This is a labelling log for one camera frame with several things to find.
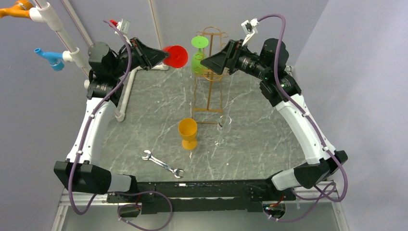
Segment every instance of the transparent wine glass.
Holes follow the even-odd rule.
[[[215,138],[214,143],[218,148],[224,148],[227,146],[227,133],[231,130],[232,119],[228,115],[222,115],[218,119],[217,130],[219,131],[218,136]]]

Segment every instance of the wrench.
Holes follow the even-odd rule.
[[[179,176],[180,172],[184,172],[183,169],[180,169],[180,168],[174,169],[174,168],[170,167],[168,164],[165,164],[161,160],[156,159],[149,150],[144,150],[144,153],[146,153],[147,156],[142,156],[141,158],[143,160],[151,160],[151,161],[155,162],[156,164],[158,164],[158,165],[164,167],[165,169],[169,170],[170,172],[172,172],[176,178],[182,178],[183,177],[183,176]]]

